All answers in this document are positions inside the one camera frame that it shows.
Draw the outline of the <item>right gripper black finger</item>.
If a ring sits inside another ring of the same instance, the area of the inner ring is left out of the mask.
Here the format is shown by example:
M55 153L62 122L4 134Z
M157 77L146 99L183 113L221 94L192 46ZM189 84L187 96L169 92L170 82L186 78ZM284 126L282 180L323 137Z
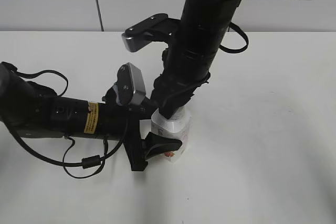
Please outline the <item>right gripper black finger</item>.
M184 104L181 98L160 99L157 102L159 113L166 119L170 119L178 108L182 107Z

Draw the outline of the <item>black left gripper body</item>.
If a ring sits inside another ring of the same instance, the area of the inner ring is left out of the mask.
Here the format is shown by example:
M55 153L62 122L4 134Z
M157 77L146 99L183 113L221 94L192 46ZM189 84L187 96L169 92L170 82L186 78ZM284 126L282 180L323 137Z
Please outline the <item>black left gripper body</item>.
M106 92L103 101L107 106L108 117L113 121L113 129L121 129L121 138L127 153L131 170L144 171L148 162L144 159L140 134L140 105L121 105L117 83Z

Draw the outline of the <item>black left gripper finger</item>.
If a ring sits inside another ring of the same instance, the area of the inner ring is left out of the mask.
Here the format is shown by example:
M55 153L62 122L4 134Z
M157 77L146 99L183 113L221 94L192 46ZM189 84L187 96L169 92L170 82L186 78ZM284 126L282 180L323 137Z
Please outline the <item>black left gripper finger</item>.
M151 119L152 114L158 109L158 104L145 97L140 104L140 119Z
M167 152L177 151L181 146L181 140L166 138L149 132L143 140L144 159L150 159Z

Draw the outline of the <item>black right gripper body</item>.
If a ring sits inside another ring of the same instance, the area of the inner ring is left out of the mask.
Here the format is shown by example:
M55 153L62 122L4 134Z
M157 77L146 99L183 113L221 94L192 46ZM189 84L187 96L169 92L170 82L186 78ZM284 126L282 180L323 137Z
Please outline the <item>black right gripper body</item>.
M181 107L211 74L210 49L166 48L162 53L163 72L154 80L151 100L159 108Z

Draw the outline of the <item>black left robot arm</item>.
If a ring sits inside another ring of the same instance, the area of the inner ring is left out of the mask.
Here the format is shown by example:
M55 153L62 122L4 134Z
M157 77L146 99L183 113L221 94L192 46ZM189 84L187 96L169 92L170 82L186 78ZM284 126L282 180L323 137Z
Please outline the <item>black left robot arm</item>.
M40 73L22 73L8 62L1 63L1 122L10 134L32 156L64 168L98 167L115 150L108 149L110 140L124 147L133 171L143 171L148 160L166 152L177 151L182 142L173 137L140 134L140 122L148 120L156 106L146 97L142 73L132 63L122 65L117 81L101 102L67 98L50 87L34 82ZM29 147L27 138L77 137L99 139L105 146L103 155L83 158L80 162L57 161Z

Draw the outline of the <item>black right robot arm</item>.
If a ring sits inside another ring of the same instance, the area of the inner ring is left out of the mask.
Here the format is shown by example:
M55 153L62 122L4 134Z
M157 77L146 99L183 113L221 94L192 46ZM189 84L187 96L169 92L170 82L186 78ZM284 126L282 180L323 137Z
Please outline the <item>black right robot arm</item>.
M163 72L151 99L169 119L210 77L211 64L242 0L186 0L178 28L163 52Z

